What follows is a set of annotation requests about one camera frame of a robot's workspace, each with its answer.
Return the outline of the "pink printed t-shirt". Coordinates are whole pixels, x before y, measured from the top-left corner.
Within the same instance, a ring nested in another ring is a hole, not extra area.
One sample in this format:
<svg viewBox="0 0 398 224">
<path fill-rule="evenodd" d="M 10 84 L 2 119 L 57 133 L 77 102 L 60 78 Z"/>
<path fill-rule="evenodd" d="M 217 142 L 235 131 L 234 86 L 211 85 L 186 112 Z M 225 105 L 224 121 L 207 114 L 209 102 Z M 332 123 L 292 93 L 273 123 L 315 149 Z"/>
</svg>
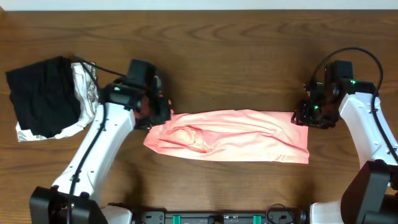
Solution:
<svg viewBox="0 0 398 224">
<path fill-rule="evenodd" d="M 144 145 L 167 156 L 218 162 L 308 164 L 308 128 L 291 112 L 221 110 L 174 114 Z"/>
</svg>

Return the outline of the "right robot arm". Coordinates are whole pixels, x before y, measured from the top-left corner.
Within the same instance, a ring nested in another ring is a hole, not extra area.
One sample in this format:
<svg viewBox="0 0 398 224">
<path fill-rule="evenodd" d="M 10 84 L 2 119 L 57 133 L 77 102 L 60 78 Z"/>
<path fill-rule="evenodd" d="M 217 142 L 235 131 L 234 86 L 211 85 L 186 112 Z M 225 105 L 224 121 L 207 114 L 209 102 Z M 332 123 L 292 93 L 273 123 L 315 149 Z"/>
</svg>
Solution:
<svg viewBox="0 0 398 224">
<path fill-rule="evenodd" d="M 305 85 L 292 123 L 320 129 L 343 120 L 353 139 L 360 170 L 338 201 L 314 203 L 310 223 L 397 223 L 397 141 L 381 111 L 376 87 L 353 78 L 351 62 L 336 60 L 325 66 L 322 83 Z"/>
</svg>

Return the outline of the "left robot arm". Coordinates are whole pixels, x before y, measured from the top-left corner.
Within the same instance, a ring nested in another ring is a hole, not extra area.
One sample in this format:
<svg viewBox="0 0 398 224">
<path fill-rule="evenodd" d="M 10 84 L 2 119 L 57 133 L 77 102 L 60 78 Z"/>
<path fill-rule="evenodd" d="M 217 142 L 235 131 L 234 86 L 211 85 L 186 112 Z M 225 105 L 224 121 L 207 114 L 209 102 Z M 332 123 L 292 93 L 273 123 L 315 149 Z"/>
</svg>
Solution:
<svg viewBox="0 0 398 224">
<path fill-rule="evenodd" d="M 37 187 L 29 200 L 32 223 L 132 223 L 128 208 L 98 201 L 103 182 L 126 137 L 170 119 L 161 71 L 133 59 L 127 74 L 99 91 L 99 107 L 82 144 L 51 188 Z"/>
</svg>

